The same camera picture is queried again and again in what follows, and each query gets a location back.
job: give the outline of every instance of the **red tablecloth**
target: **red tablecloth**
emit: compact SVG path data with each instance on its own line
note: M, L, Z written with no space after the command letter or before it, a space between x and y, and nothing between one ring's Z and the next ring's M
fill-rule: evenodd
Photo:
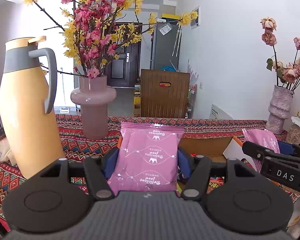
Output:
M121 122L134 123L159 123L166 125L184 125L184 137L191 138L216 138L237 136L243 140L242 128L264 129L264 120L201 120L201 119L170 119L170 118L131 118L131 117L109 117L109 133L101 140L90 140L82 133L81 116L56 114L61 144L66 157L69 160L81 162L85 157L91 155L104 155L109 149L117 146L120 136ZM278 140L285 140L287 132L284 131L277 136ZM40 141L38 147L48 147L47 142ZM0 164L0 202L8 192L25 181L20 170L11 163ZM87 192L84 178L71 178L71 181ZM7 226L2 214L0 204L0 221Z

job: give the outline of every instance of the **purple textured vase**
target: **purple textured vase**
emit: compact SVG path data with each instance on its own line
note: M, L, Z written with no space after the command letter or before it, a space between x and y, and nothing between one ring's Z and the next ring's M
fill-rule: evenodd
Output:
M79 78L79 87L71 92L71 101L81 106L83 134L97 140L108 134L108 103L117 96L114 88L107 86L107 76Z
M266 129L274 134L281 134L284 120L290 117L290 109L293 99L293 92L289 89L274 86L272 99L269 105L269 119Z

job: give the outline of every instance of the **brown chair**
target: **brown chair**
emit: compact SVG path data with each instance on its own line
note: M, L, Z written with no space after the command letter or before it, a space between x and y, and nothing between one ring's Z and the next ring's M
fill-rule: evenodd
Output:
M189 73L141 69L141 116L185 118L189 81Z

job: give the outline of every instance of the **pink snack package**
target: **pink snack package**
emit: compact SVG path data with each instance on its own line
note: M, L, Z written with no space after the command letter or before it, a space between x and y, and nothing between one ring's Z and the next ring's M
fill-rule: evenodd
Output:
M260 130L260 129L251 129L246 130L242 129L243 135L244 135L244 141L249 141L256 143L258 145L261 145L263 147L267 147L271 150L274 150L275 153L280 153L279 145L277 138L274 136L273 132L270 132L266 129ZM253 159L257 171L261 171L261 162Z
M121 123L121 148L108 180L114 194L176 190L178 143L183 133L184 126Z

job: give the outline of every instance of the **picture frame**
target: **picture frame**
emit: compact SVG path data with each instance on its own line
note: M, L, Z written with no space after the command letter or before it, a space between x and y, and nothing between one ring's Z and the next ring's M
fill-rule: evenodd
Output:
M191 23L190 23L191 29L194 29L194 28L200 26L200 6L196 7L193 11L198 13L198 17L197 17L197 19L194 19L191 21Z

